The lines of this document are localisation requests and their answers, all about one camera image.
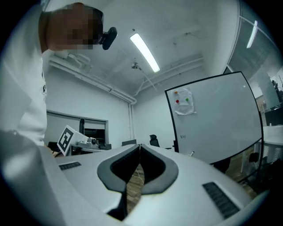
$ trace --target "light fixture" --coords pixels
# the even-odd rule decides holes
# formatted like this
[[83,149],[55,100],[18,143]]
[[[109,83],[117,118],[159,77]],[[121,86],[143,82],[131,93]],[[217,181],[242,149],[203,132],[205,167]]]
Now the light fixture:
[[155,61],[153,55],[151,54],[149,48],[146,46],[143,39],[140,37],[138,33],[134,34],[130,37],[132,42],[136,45],[136,47],[139,49],[139,51],[142,53],[142,55],[145,57],[147,62],[150,64],[151,68],[154,72],[158,72],[160,70],[157,62]]
[[254,26],[253,26],[252,34],[251,34],[251,37],[249,38],[249,42],[248,42],[248,45],[247,45],[247,49],[252,46],[252,42],[253,42],[253,40],[254,40],[255,37],[256,37],[256,32],[257,32],[257,21],[255,21],[255,24],[254,24]]

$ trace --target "black and white marker board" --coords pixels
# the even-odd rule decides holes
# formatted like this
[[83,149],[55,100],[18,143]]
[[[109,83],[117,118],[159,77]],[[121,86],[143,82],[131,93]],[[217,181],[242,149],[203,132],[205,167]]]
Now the black and white marker board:
[[261,139],[260,115],[241,72],[165,91],[179,152],[207,163],[234,156]]

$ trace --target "floor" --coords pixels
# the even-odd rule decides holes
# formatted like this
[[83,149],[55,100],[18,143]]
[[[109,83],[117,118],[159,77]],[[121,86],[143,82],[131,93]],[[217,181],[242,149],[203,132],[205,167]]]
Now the floor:
[[[225,173],[227,176],[229,176],[236,182],[244,177],[244,175],[242,175],[240,172],[241,162],[242,162],[242,154],[236,155],[235,157],[231,158],[229,169]],[[141,188],[143,186],[144,178],[145,176],[142,166],[139,164],[137,170],[134,172],[132,178],[127,184],[128,213],[130,213],[133,210],[133,208],[141,198]],[[241,183],[241,186],[243,187],[243,189],[245,189],[245,191],[250,195],[252,199],[257,196],[257,194],[247,184]]]

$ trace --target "person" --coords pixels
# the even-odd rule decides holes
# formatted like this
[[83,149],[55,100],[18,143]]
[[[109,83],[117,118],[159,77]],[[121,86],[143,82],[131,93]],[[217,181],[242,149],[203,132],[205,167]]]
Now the person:
[[18,23],[0,57],[0,129],[16,130],[37,145],[46,126],[42,54],[91,48],[103,35],[102,13],[82,3],[43,12],[33,6]]

